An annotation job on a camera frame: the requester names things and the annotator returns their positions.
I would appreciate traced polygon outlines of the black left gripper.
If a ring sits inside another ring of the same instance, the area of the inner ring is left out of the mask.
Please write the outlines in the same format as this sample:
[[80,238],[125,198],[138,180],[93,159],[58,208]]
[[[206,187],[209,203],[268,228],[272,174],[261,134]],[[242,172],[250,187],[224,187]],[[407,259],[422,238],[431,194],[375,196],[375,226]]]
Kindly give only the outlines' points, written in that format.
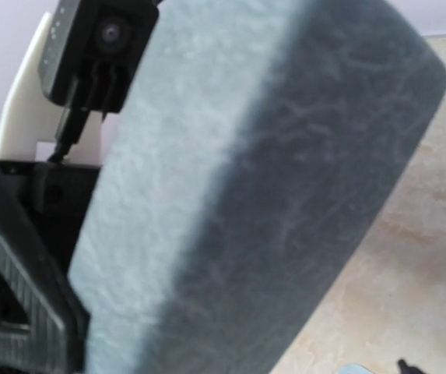
[[65,109],[45,162],[0,160],[0,373],[80,373],[90,316],[68,269],[100,173],[100,114]]

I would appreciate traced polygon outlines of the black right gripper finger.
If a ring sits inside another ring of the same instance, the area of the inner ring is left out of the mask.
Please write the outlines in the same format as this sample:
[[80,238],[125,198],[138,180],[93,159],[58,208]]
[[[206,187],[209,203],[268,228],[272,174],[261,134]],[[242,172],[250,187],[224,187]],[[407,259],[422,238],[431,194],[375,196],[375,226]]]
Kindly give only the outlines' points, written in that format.
[[404,359],[399,359],[397,361],[397,366],[400,374],[425,374],[420,368],[408,364]]

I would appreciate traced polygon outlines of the blue-green leather glasses case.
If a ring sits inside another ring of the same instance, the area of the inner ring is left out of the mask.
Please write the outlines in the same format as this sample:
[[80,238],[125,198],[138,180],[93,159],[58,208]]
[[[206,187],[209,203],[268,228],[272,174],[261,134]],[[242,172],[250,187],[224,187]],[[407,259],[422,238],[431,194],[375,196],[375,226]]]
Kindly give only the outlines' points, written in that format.
[[271,372],[445,90],[385,1],[164,2],[70,270],[86,372]]

